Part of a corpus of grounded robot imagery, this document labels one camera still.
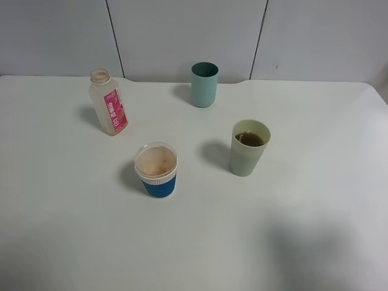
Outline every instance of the teal plastic cup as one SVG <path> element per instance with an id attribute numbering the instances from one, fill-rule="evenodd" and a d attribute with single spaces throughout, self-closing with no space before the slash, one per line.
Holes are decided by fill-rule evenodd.
<path id="1" fill-rule="evenodd" d="M 218 67 L 199 62 L 192 67 L 192 101 L 198 107 L 209 107 L 216 99 Z"/>

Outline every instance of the wall seam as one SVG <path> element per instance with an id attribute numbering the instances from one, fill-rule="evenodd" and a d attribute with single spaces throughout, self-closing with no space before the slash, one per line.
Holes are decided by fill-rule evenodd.
<path id="1" fill-rule="evenodd" d="M 115 28 L 113 27 L 112 16 L 110 15 L 108 0 L 105 0 L 105 3 L 107 4 L 107 10 L 108 10 L 108 14 L 109 14 L 110 25 L 112 26 L 113 37 L 115 38 L 115 44 L 116 44 L 117 54 L 118 54 L 118 56 L 119 56 L 119 61 L 120 61 L 120 66 L 121 66 L 121 71 L 122 71 L 122 76 L 125 78 L 124 68 L 123 68 L 123 66 L 122 66 L 122 61 L 121 61 L 121 56 L 120 56 L 120 51 L 119 51 L 119 46 L 118 46 L 118 44 L 117 44 Z"/>
<path id="2" fill-rule="evenodd" d="M 254 68 L 254 66 L 255 66 L 256 55 L 257 55 L 257 51 L 258 51 L 258 47 L 259 47 L 261 32 L 262 32 L 262 30 L 263 30 L 264 20 L 265 20 L 265 18 L 266 18 L 266 14 L 267 14 L 268 2 L 269 2 L 269 0 L 267 0 L 267 2 L 266 2 L 266 7 L 265 7 L 265 9 L 264 9 L 263 18 L 262 18 L 262 20 L 261 20 L 260 32 L 259 32 L 259 37 L 258 37 L 258 40 L 257 40 L 255 55 L 254 55 L 254 57 L 253 57 L 252 68 L 250 69 L 250 75 L 249 75 L 249 79 L 250 79 L 250 80 L 251 80 L 251 78 L 252 78 L 253 68 Z"/>

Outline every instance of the cup rim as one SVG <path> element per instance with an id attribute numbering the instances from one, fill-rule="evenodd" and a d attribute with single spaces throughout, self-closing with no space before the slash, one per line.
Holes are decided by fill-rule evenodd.
<path id="1" fill-rule="evenodd" d="M 205 77 L 205 76 L 200 76 L 200 75 L 196 74 L 196 73 L 193 71 L 193 70 L 194 70 L 194 67 L 197 66 L 197 65 L 203 65 L 203 64 L 207 64 L 207 65 L 213 66 L 214 69 L 216 69 L 216 72 L 215 72 L 212 76 L 206 76 L 206 77 Z M 217 75 L 218 72 L 219 72 L 219 68 L 217 67 L 216 64 L 213 64 L 212 62 L 197 62 L 196 64 L 194 64 L 194 65 L 192 66 L 192 73 L 193 73 L 195 76 L 200 77 L 200 78 L 211 78 L 211 77 L 214 77 L 215 75 Z"/>
<path id="2" fill-rule="evenodd" d="M 140 157 L 140 155 L 142 153 L 144 153 L 146 150 L 148 149 L 152 149 L 154 147 L 165 147 L 169 150 L 171 150 L 175 156 L 175 163 L 174 163 L 174 166 L 171 167 L 171 169 L 169 169 L 168 171 L 166 171 L 165 173 L 163 174 L 160 174 L 160 175 L 149 175 L 149 174 L 146 174 L 144 172 L 142 172 L 137 166 L 136 166 L 136 161 L 137 159 Z M 144 146 L 142 146 L 138 152 L 136 153 L 135 155 L 135 171 L 137 172 L 137 174 L 139 176 L 142 176 L 142 177 L 145 177 L 147 179 L 152 179 L 152 180 L 158 180 L 158 179 L 164 179 L 166 178 L 167 176 L 169 176 L 172 172 L 174 172 L 174 170 L 176 169 L 178 165 L 178 156 L 176 155 L 176 152 L 174 150 L 174 148 L 164 142 L 150 142 L 148 144 L 145 144 Z"/>
<path id="3" fill-rule="evenodd" d="M 235 131 L 236 125 L 239 124 L 239 123 L 241 123 L 241 122 L 243 122 L 243 121 L 253 121 L 253 122 L 255 122 L 255 123 L 259 123 L 260 125 L 263 125 L 263 126 L 268 130 L 268 133 L 269 133 L 268 141 L 267 141 L 266 143 L 262 144 L 262 145 L 259 145 L 258 147 L 252 147 L 252 146 L 250 146 L 250 145 L 247 146 L 246 144 L 243 144 L 242 142 L 238 141 L 238 139 L 236 139 L 236 136 L 235 136 L 234 131 Z M 271 131 L 269 130 L 269 128 L 268 128 L 264 123 L 262 123 L 262 122 L 260 122 L 260 121 L 258 121 L 258 120 L 255 120 L 255 119 L 243 119 L 243 120 L 240 120 L 240 121 L 236 122 L 235 125 L 233 126 L 233 128 L 232 128 L 232 138 L 233 138 L 236 142 L 238 142 L 239 144 L 241 144 L 242 146 L 247 147 L 248 149 L 259 149 L 260 147 L 266 146 L 266 145 L 268 144 L 268 142 L 271 140 Z"/>

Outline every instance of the disposable cup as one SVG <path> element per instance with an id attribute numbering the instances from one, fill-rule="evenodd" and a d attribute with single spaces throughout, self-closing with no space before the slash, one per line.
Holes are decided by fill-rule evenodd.
<path id="1" fill-rule="evenodd" d="M 144 145 L 135 157 L 135 172 L 148 194 L 155 198 L 169 196 L 175 188 L 178 156 L 163 142 Z"/>

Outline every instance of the white wall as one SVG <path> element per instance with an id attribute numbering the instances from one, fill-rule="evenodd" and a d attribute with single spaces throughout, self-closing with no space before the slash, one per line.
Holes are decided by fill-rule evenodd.
<path id="1" fill-rule="evenodd" d="M 188 81 L 199 61 L 249 79 L 266 0 L 109 0 L 125 77 Z"/>
<path id="2" fill-rule="evenodd" d="M 387 0 L 269 0 L 252 78 L 375 83 L 387 62 Z"/>
<path id="3" fill-rule="evenodd" d="M 0 75 L 122 76 L 105 0 L 1 0 Z"/>

